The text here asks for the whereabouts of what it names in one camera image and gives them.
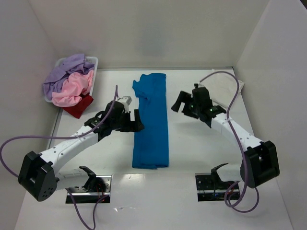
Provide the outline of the blue t shirt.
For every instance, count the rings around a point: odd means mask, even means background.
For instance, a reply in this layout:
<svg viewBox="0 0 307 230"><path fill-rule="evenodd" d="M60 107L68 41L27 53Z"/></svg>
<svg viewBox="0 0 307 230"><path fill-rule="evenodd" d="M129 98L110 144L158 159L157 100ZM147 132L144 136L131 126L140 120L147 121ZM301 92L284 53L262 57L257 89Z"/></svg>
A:
<svg viewBox="0 0 307 230"><path fill-rule="evenodd" d="M132 88L139 99L144 129L134 135L132 167L157 169L169 166L166 74L142 74Z"/></svg>

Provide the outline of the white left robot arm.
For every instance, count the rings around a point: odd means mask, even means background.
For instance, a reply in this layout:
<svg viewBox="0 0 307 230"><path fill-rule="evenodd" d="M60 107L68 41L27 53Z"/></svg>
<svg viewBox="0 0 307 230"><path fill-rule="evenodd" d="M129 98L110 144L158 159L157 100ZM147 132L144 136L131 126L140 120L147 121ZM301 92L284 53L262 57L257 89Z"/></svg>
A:
<svg viewBox="0 0 307 230"><path fill-rule="evenodd" d="M39 154L30 152L24 157L18 176L19 184L37 201L45 201L55 191L80 185L93 192L103 180L86 166L79 166L70 172L61 168L85 149L95 145L112 131L139 132L144 129L139 111L130 119L129 105L132 98L124 96L107 104L104 111L87 120L70 139Z"/></svg>

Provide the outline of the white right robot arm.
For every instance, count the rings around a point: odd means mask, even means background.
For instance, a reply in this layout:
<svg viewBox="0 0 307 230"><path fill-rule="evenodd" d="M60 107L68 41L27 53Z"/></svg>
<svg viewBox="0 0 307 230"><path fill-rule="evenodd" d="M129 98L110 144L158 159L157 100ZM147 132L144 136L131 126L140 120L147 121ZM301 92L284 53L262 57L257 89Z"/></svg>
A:
<svg viewBox="0 0 307 230"><path fill-rule="evenodd" d="M195 88L191 93L181 91L171 109L204 122L209 128L239 148L242 154L240 165L224 163L211 170L217 182L244 182L250 188L280 175L276 146L271 141L262 141L236 123L219 105L213 105L205 87Z"/></svg>

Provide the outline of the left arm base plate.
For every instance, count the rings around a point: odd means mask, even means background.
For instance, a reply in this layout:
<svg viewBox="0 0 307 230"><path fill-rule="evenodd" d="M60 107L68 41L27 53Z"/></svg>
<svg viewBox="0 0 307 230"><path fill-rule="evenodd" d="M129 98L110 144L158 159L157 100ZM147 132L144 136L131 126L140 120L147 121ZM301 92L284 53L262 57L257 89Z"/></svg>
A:
<svg viewBox="0 0 307 230"><path fill-rule="evenodd" d="M71 187L70 191L76 204L94 204L103 196L101 203L110 203L111 182L111 175L98 175L94 182Z"/></svg>

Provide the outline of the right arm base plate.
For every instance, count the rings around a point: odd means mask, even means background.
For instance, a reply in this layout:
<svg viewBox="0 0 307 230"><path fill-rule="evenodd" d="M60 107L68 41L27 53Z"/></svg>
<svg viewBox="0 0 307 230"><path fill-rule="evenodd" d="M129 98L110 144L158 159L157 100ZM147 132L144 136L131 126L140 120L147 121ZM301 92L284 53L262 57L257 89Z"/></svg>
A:
<svg viewBox="0 0 307 230"><path fill-rule="evenodd" d="M210 173L195 174L197 198L199 202L224 201L224 195L228 187L234 182L214 182Z"/></svg>

